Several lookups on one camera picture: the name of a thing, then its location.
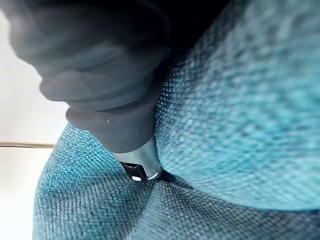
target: seat cushion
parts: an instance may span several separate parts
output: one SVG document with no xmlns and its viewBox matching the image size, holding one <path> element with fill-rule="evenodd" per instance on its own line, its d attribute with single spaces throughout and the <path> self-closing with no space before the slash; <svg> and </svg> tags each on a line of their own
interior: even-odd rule
<svg viewBox="0 0 320 240">
<path fill-rule="evenodd" d="M 68 125 L 34 239 L 319 239 L 320 1 L 231 0 L 174 62 L 156 111 L 166 173 L 130 180 Z"/>
</svg>

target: white wall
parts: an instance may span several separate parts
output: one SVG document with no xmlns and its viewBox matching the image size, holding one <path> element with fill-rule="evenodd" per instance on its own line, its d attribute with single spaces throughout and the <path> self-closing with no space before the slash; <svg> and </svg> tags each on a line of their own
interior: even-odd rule
<svg viewBox="0 0 320 240">
<path fill-rule="evenodd" d="M 41 78 L 11 49 L 0 12 L 0 142 L 54 144 L 67 124 L 67 106 L 40 93 Z M 32 239 L 36 184 L 51 149 L 0 148 L 0 239 Z"/>
<path fill-rule="evenodd" d="M 41 95 L 40 76 L 15 56 L 8 39 L 0 13 L 0 142 L 55 143 L 67 124 L 67 105 Z"/>
</svg>

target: black plastic buckle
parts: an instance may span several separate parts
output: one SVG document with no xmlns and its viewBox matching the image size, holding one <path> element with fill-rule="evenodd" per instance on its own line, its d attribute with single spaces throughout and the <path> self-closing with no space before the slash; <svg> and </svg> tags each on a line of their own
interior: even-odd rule
<svg viewBox="0 0 320 240">
<path fill-rule="evenodd" d="M 144 168 L 139 164 L 120 162 L 126 174 L 135 181 L 147 182 L 147 174 Z"/>
</svg>

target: fabric texture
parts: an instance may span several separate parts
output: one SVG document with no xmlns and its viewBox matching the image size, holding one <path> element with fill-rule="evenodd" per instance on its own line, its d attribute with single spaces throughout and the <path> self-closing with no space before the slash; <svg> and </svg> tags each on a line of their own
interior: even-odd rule
<svg viewBox="0 0 320 240">
<path fill-rule="evenodd" d="M 174 57 L 160 179 L 130 180 L 68 125 L 39 179 L 34 239 L 320 239 L 319 8 L 232 0 Z"/>
</svg>

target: cable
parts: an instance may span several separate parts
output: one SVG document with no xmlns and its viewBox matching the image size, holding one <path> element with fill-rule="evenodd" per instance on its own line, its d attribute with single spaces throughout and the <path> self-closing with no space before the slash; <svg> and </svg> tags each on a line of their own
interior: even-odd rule
<svg viewBox="0 0 320 240">
<path fill-rule="evenodd" d="M 55 144 L 28 143 L 28 142 L 0 142 L 0 148 L 24 149 L 53 149 Z"/>
</svg>

